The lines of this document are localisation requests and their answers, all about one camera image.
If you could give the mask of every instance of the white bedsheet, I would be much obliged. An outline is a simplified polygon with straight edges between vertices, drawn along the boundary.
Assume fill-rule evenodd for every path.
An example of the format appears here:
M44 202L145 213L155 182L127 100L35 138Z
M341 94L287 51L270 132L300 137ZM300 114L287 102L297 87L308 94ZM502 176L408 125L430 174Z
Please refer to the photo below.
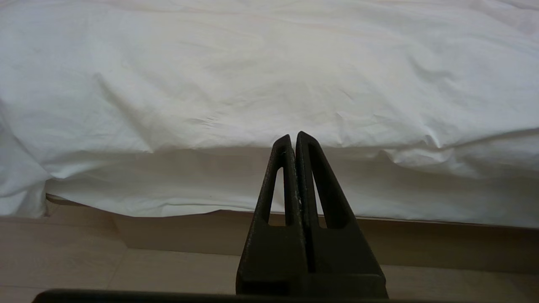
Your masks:
M304 130L357 215L539 228L532 2L0 3L0 215L252 210Z

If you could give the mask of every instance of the floor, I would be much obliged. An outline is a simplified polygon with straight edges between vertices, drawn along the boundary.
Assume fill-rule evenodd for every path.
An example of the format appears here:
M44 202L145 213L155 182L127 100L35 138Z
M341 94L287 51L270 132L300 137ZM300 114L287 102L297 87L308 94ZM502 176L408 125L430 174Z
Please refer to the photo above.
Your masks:
M234 293L239 257L128 249L110 214L50 204L41 219L0 219L0 302L49 288ZM383 266L393 299L539 302L539 276Z

